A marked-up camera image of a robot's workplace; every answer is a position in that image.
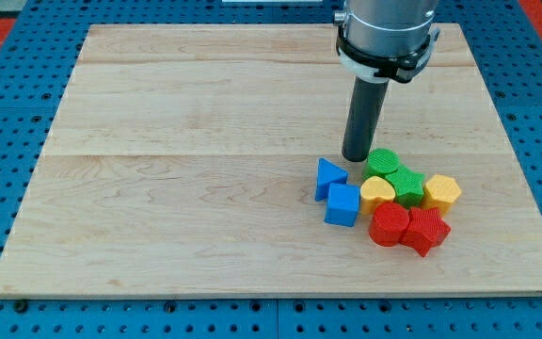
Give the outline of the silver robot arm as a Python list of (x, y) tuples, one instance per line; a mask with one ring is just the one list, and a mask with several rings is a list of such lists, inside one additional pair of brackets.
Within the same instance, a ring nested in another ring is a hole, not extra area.
[(434, 51), (437, 6), (438, 0), (345, 0), (333, 13), (339, 60), (368, 83), (410, 82)]

